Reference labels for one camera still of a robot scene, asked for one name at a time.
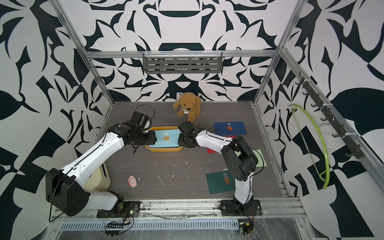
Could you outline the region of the yellow plastic storage box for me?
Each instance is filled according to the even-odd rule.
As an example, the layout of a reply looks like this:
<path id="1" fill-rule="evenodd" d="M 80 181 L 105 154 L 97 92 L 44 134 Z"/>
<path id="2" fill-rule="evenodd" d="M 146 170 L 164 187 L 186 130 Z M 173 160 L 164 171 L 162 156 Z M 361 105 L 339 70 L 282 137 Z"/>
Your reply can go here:
<path id="1" fill-rule="evenodd" d="M 173 130 L 173 129 L 178 129 L 176 126 L 167 126 L 167 127 L 151 127 L 149 130 L 150 131 L 155 131 L 155 130 Z M 146 148 L 150 150 L 151 152 L 179 152 L 183 149 L 183 147 L 178 147 L 178 148 L 163 148 L 163 149 L 152 149 L 149 148 L 149 145 L 146 145 Z"/>

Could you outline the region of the light blue envelope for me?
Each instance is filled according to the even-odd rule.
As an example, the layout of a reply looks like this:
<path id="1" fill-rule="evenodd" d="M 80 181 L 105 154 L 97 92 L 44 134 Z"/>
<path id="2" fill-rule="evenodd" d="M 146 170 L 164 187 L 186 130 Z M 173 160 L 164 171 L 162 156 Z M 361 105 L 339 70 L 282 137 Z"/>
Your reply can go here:
<path id="1" fill-rule="evenodd" d="M 149 145 L 152 149 L 178 148 L 179 129 L 155 130 L 157 141 L 154 145 Z"/>

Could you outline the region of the dark green envelope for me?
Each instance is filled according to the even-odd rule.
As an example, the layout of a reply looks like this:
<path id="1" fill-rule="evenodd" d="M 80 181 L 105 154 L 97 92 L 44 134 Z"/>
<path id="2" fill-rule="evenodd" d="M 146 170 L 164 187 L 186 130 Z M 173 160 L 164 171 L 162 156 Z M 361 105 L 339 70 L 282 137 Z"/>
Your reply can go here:
<path id="1" fill-rule="evenodd" d="M 235 179 L 229 170 L 206 174 L 206 180 L 210 195 L 235 190 Z"/>

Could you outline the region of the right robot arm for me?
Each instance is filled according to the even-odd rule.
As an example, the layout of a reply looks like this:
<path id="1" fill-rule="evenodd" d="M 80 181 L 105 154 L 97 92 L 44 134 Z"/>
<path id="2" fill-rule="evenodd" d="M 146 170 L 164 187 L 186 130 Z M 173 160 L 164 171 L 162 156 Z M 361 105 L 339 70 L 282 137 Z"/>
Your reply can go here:
<path id="1" fill-rule="evenodd" d="M 181 147 L 208 148 L 221 154 L 227 169 L 235 179 L 234 199 L 221 202 L 221 212 L 251 217 L 254 212 L 252 182 L 257 174 L 259 159 L 245 139 L 241 136 L 228 138 L 216 135 L 188 121 L 179 125 L 178 129 L 181 131 L 178 138 Z"/>

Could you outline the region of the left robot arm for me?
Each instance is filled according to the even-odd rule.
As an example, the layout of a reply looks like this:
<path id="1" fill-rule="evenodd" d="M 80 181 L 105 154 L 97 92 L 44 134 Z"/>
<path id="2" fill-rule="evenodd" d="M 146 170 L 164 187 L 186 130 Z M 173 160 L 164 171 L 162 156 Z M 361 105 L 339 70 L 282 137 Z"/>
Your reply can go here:
<path id="1" fill-rule="evenodd" d="M 140 146 L 156 143 L 150 130 L 152 118 L 133 112 L 130 120 L 109 127 L 105 135 L 88 151 L 62 169 L 51 169 L 46 174 L 46 199 L 68 217 L 85 210 L 120 212 L 118 194 L 88 190 L 84 185 L 92 174 L 115 152 L 126 145 L 137 150 Z"/>

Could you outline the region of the red envelope right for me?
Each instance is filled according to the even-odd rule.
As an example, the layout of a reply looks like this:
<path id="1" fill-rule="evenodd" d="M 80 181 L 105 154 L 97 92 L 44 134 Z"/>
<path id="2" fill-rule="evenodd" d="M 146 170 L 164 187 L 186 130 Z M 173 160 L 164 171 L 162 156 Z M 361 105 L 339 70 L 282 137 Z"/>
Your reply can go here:
<path id="1" fill-rule="evenodd" d="M 228 136 L 228 138 L 235 138 L 236 137 L 236 135 L 233 135 L 233 136 Z M 212 149 L 209 149 L 209 148 L 207 148 L 207 153 L 208 154 L 212 154 L 212 153 L 216 153 L 216 151 L 214 151 L 214 150 L 212 150 Z"/>

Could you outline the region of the brown plush dog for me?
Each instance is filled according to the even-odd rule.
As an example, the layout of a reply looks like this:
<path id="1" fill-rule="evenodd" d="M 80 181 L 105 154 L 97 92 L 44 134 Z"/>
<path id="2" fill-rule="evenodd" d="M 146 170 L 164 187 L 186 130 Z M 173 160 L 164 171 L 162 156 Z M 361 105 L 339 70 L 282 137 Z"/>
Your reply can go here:
<path id="1" fill-rule="evenodd" d="M 188 122 L 194 122 L 201 114 L 202 99 L 194 93 L 184 93 L 173 104 L 173 108 L 180 108 L 177 115 L 183 117 L 187 115 Z"/>

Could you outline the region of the dark blue envelope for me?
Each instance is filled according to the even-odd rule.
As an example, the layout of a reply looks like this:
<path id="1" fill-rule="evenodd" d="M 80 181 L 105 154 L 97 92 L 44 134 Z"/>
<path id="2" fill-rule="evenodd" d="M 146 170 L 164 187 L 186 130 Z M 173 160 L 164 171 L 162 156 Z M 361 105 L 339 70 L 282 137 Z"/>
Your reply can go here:
<path id="1" fill-rule="evenodd" d="M 216 122 L 214 123 L 214 129 L 215 133 L 220 136 L 247 134 L 244 122 Z"/>

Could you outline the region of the small pink toy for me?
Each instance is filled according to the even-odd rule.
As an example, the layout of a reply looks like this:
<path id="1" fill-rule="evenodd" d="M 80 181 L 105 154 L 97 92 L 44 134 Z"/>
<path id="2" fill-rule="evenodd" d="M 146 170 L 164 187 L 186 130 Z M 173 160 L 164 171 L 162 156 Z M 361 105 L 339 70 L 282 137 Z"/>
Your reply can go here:
<path id="1" fill-rule="evenodd" d="M 137 179 L 134 176 L 129 176 L 128 184 L 131 188 L 135 188 L 138 185 Z"/>

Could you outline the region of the cream plastic container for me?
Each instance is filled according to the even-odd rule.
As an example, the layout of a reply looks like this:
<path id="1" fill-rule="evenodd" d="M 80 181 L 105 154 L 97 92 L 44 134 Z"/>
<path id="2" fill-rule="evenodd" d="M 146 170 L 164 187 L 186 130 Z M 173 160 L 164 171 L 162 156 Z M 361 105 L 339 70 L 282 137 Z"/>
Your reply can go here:
<path id="1" fill-rule="evenodd" d="M 106 192 L 111 185 L 110 175 L 107 169 L 107 165 L 103 163 L 97 168 L 90 176 L 87 182 L 83 185 L 86 190 Z"/>

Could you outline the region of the light green envelope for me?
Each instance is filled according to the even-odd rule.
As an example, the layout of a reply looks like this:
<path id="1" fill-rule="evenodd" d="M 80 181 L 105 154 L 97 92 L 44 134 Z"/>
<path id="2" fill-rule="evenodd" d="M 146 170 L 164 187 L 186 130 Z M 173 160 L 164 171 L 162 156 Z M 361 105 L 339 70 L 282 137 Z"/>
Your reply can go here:
<path id="1" fill-rule="evenodd" d="M 240 168 L 244 171 L 254 171 L 255 168 L 262 168 L 267 165 L 261 150 L 236 151 L 235 154 L 241 162 Z"/>

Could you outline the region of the green plastic hanger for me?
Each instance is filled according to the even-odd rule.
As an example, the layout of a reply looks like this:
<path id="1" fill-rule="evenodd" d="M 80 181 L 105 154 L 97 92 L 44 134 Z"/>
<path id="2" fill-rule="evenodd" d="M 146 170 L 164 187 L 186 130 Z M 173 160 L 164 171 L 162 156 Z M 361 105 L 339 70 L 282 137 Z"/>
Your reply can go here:
<path id="1" fill-rule="evenodd" d="M 311 158 L 311 161 L 313 162 L 313 165 L 315 167 L 315 170 L 316 170 L 316 173 L 318 175 L 318 177 L 320 178 L 320 180 L 323 183 L 323 189 L 325 190 L 328 185 L 329 185 L 329 182 L 330 182 L 330 174 L 331 174 L 331 170 L 330 170 L 330 160 L 329 160 L 329 155 L 328 155 L 328 149 L 327 149 L 327 145 L 325 143 L 325 140 L 324 140 L 324 137 L 322 135 L 322 132 L 320 131 L 320 127 L 317 125 L 317 123 L 315 122 L 315 120 L 313 119 L 313 117 L 300 105 L 298 104 L 290 104 L 289 107 L 291 108 L 291 113 L 292 113 L 292 116 L 294 117 L 294 120 L 295 120 L 295 123 L 299 129 L 299 133 L 302 137 L 302 140 L 304 142 L 304 145 L 306 147 L 306 150 L 308 151 L 308 154 L 310 155 L 310 158 Z M 318 135 L 318 138 L 321 142 L 321 146 L 322 146 L 322 149 L 323 149 L 323 155 L 324 155 L 324 162 L 325 162 L 325 170 L 323 172 L 319 172 L 318 168 L 316 167 L 316 164 L 314 162 L 314 159 L 312 157 L 312 154 L 310 152 L 310 148 L 306 142 L 306 139 L 302 133 L 302 130 L 301 130 L 301 127 L 299 125 L 299 122 L 295 116 L 295 113 L 300 110 L 301 112 L 303 112 L 305 114 L 305 116 L 308 118 L 308 120 L 312 123 L 314 129 L 316 130 L 317 132 L 317 135 Z"/>

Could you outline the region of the grey metal wall shelf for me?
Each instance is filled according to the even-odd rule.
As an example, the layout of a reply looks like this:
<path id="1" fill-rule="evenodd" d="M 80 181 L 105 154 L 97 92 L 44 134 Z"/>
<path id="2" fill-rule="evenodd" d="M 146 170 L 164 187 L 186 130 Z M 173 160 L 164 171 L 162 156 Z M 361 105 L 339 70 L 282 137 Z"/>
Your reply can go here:
<path id="1" fill-rule="evenodd" d="M 223 69 L 223 60 L 220 52 L 143 53 L 147 74 L 217 74 Z"/>

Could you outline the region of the black wall hook rail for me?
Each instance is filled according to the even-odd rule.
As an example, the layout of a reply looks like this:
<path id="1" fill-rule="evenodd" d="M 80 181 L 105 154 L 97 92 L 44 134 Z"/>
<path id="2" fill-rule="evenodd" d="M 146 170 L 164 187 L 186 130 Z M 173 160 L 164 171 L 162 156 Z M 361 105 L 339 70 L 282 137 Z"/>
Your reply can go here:
<path id="1" fill-rule="evenodd" d="M 302 76 L 302 72 L 299 73 L 299 76 L 300 80 L 297 85 L 304 87 L 306 92 L 303 93 L 303 95 L 310 96 L 314 101 L 312 107 L 318 109 L 324 115 L 321 119 L 323 123 L 320 124 L 320 126 L 327 125 L 333 127 L 336 133 L 332 134 L 332 137 L 343 140 L 350 151 L 350 153 L 346 154 L 347 157 L 355 157 L 356 159 L 363 158 L 365 154 L 362 151 L 362 146 L 354 140 L 353 135 L 355 134 L 347 131 L 347 126 L 342 123 L 340 114 L 338 114 L 334 105 L 321 93 L 312 79 L 306 79 Z"/>

